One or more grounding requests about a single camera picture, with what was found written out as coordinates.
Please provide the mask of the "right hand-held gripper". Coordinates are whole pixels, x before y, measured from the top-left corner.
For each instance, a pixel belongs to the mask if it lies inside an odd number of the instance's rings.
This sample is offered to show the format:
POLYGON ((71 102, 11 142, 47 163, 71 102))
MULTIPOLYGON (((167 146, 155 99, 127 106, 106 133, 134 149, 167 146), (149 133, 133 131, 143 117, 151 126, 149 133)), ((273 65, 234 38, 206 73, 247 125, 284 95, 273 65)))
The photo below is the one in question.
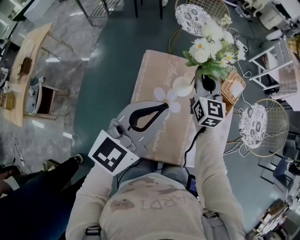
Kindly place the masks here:
MULTIPOLYGON (((207 128, 215 128, 225 120, 225 103, 221 95, 201 97, 206 94, 207 77, 203 74, 203 69, 195 71, 195 94, 194 103, 191 106, 195 125, 207 128)), ((210 94, 221 93, 221 82, 209 79, 210 94)))

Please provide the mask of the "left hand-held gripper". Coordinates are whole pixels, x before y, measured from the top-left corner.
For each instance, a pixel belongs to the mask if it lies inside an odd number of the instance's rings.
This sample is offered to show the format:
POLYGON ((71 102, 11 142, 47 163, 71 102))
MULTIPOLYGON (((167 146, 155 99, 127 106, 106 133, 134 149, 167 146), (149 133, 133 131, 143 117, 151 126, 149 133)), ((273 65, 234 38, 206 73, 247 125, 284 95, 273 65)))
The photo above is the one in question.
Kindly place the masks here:
POLYGON ((127 105, 101 130, 88 156, 110 175, 115 176, 147 153, 146 145, 163 126, 169 105, 142 101, 127 105))

